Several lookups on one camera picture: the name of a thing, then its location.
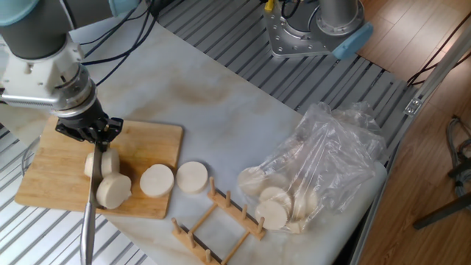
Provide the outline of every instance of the marble surface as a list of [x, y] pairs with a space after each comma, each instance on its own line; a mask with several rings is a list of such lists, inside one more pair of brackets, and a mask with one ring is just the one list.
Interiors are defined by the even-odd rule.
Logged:
[[[72, 33], [75, 41], [90, 40], [116, 21], [103, 21]], [[140, 24], [126, 23], [89, 60], [127, 49]], [[89, 67], [100, 80], [116, 64]], [[110, 116], [135, 121], [178, 124], [185, 129], [179, 164], [203, 162], [216, 186], [231, 190], [233, 201], [245, 203], [237, 188], [238, 173], [258, 165], [285, 138], [301, 116], [193, 46], [156, 25], [147, 41], [99, 87], [99, 100]], [[44, 112], [0, 106], [0, 122], [24, 141], [42, 130]], [[362, 185], [341, 215], [324, 214], [301, 236], [268, 233], [262, 241], [249, 236], [231, 264], [330, 264], [367, 210], [384, 177]], [[193, 226], [210, 207], [208, 189], [197, 195], [174, 187], [164, 220], [107, 216], [157, 264], [200, 264], [171, 234], [172, 217]], [[222, 211], [214, 211], [195, 235], [225, 257], [243, 229]]]

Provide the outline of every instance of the clear plastic bag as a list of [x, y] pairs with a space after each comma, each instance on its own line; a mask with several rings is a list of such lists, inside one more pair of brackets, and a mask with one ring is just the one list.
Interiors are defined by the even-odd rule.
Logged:
[[238, 184], [264, 227], [301, 233], [322, 210], [342, 212], [375, 176], [386, 148], [366, 102], [330, 111], [311, 105], [294, 133]]

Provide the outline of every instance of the gray robot arm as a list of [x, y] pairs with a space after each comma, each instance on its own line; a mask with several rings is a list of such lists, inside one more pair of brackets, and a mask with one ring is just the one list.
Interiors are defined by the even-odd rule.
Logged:
[[0, 34], [10, 54], [0, 99], [47, 109], [56, 130], [78, 141], [110, 142], [123, 121], [110, 119], [96, 86], [80, 64], [83, 53], [68, 32], [137, 7], [140, 0], [0, 1]]

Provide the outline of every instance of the wooden cutting board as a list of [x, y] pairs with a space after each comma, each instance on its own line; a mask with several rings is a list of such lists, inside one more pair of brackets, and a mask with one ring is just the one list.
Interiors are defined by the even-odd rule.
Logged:
[[[84, 211], [90, 178], [83, 174], [83, 169], [93, 144], [56, 132], [56, 123], [54, 116], [48, 120], [15, 201], [22, 205]], [[97, 209], [97, 213], [165, 218], [171, 193], [160, 198], [147, 197], [139, 180], [150, 166], [158, 163], [167, 165], [175, 173], [182, 138], [183, 128], [179, 126], [124, 121], [121, 134], [110, 147], [118, 150], [120, 172], [131, 178], [132, 196], [117, 209]]]

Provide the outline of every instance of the round white disc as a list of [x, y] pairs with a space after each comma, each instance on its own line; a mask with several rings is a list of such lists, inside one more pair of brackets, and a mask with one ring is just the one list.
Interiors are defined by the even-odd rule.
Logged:
[[275, 202], [278, 202], [286, 209], [288, 213], [291, 213], [291, 210], [293, 209], [292, 198], [282, 188], [278, 188], [278, 187], [265, 188], [260, 194], [258, 200], [260, 202], [265, 202], [268, 200], [273, 200]]
[[265, 172], [258, 167], [244, 169], [237, 177], [238, 186], [248, 195], [259, 195], [265, 188]]
[[269, 230], [279, 230], [288, 221], [286, 209], [272, 200], [262, 202], [255, 209], [255, 218], [260, 221], [261, 217], [265, 217], [263, 227]]
[[292, 218], [294, 220], [303, 219], [306, 216], [307, 207], [308, 202], [306, 200], [306, 195], [303, 192], [300, 194], [295, 194]]
[[119, 172], [119, 155], [116, 149], [108, 148], [102, 155], [102, 176], [111, 172]]
[[208, 170], [199, 162], [184, 163], [177, 171], [177, 185], [185, 193], [198, 194], [208, 182]]
[[93, 172], [93, 153], [87, 155], [87, 159], [85, 159], [85, 169], [83, 170], [83, 174], [91, 177]]
[[301, 219], [299, 221], [289, 222], [286, 227], [292, 233], [302, 233], [307, 219]]
[[96, 191], [96, 200], [106, 209], [115, 209], [131, 196], [131, 180], [118, 172], [102, 180]]
[[[87, 155], [85, 159], [85, 169], [83, 173], [91, 177], [93, 172], [93, 153]], [[106, 177], [111, 172], [119, 172], [119, 155], [118, 151], [109, 148], [102, 154], [102, 176]]]
[[289, 181], [288, 179], [278, 173], [270, 174], [266, 177], [266, 181], [270, 186], [276, 186], [280, 188], [287, 188], [289, 186]]
[[174, 173], [165, 165], [151, 166], [142, 174], [140, 185], [149, 197], [167, 195], [174, 187]]
[[313, 213], [317, 209], [317, 205], [319, 204], [319, 199], [317, 198], [317, 193], [312, 191], [308, 197], [308, 211], [309, 214]]

